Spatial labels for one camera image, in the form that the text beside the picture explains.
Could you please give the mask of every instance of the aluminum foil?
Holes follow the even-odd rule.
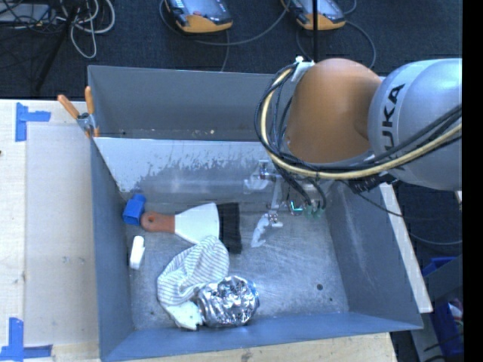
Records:
[[[208,327],[236,327],[246,324],[260,305],[258,292],[251,281],[228,276],[209,283],[196,295],[196,304]]]

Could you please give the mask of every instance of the orange device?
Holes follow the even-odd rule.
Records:
[[[233,24],[223,0],[165,0],[165,4],[176,25],[187,35],[219,32]]]
[[[312,0],[280,0],[304,29],[313,29]],[[340,28],[346,23],[344,13],[334,0],[317,0],[317,29]]]

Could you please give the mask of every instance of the wooden table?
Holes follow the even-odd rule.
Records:
[[[16,104],[48,111],[15,142]],[[83,113],[83,102],[74,103]],[[99,360],[88,139],[57,101],[0,100],[0,318],[24,322],[24,346],[54,345],[41,360]],[[390,186],[387,207],[398,211]],[[421,312],[431,310],[411,241],[391,216]],[[0,346],[8,327],[0,325]],[[156,358],[159,361],[396,362],[388,333]]]

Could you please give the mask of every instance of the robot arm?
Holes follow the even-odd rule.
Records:
[[[351,60],[321,61],[297,82],[284,110],[285,132],[273,138],[266,131],[270,101],[294,74],[295,63],[260,101],[256,130],[274,164],[297,176],[390,173],[419,186],[461,190],[461,64],[409,63],[381,79]],[[282,124],[277,128],[284,130]]]

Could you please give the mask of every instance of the blue cap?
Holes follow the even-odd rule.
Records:
[[[146,197],[143,195],[133,195],[122,213],[122,219],[124,222],[131,225],[140,225],[145,203]]]

